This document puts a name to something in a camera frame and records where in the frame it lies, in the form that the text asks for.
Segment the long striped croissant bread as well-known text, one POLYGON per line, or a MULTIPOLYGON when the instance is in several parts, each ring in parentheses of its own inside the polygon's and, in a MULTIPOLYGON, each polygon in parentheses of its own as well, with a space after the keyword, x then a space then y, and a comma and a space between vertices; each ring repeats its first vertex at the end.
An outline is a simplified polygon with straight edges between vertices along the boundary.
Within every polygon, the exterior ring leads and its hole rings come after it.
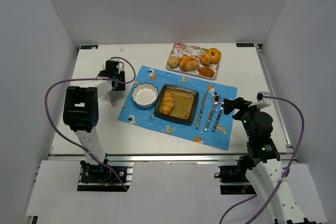
POLYGON ((163 114, 168 115, 171 113, 171 111, 173 110, 175 106, 175 101, 174 101, 172 92, 170 91, 165 92, 162 102, 161 102, 161 106, 162 106, 163 114))

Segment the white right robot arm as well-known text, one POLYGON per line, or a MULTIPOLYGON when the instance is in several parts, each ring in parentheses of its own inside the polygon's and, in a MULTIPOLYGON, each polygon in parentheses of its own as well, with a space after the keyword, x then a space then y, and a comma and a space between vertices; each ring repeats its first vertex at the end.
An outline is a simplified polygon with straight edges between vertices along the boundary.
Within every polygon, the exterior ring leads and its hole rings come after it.
POLYGON ((271 105, 272 99, 272 96, 260 92, 255 103, 243 98, 224 100, 224 114, 236 110, 232 118, 242 122, 248 138, 248 154, 239 158, 237 173, 247 179, 256 195, 264 200, 263 206, 248 223, 255 221, 264 210, 268 211, 271 223, 310 223, 287 181, 292 161, 286 167, 282 166, 280 154, 271 139, 273 119, 263 109, 271 105))

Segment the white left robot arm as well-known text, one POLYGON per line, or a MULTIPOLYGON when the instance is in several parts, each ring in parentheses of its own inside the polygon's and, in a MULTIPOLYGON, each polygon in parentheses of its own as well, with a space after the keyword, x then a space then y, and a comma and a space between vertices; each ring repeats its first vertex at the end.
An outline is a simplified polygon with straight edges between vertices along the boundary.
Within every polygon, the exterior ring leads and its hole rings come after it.
POLYGON ((86 164, 107 163, 96 126, 99 121, 99 98, 106 96, 115 105, 118 91, 125 90, 124 63, 107 60, 96 80, 81 86, 69 86, 66 91, 63 121, 75 133, 86 156, 86 164))

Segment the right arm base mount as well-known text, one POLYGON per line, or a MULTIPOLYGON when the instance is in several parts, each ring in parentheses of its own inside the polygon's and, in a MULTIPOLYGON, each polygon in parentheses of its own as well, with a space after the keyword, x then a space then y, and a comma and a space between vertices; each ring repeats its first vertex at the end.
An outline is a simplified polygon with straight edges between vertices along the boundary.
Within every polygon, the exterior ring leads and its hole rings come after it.
POLYGON ((249 155, 241 156, 236 165, 219 166, 219 172, 214 174, 214 178, 220 181, 220 194, 255 195, 253 186, 245 176, 246 172, 254 167, 254 161, 249 155))

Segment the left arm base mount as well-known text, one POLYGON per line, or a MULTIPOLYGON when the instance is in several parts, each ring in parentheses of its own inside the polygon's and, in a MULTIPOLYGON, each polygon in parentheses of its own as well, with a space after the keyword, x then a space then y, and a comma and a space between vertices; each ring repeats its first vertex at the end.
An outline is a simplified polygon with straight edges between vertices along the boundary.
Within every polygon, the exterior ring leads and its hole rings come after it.
POLYGON ((124 165, 110 165, 108 155, 103 163, 112 168, 101 166, 100 164, 91 164, 81 161, 77 191, 97 191, 97 192, 126 192, 122 182, 128 189, 130 187, 130 167, 124 165))

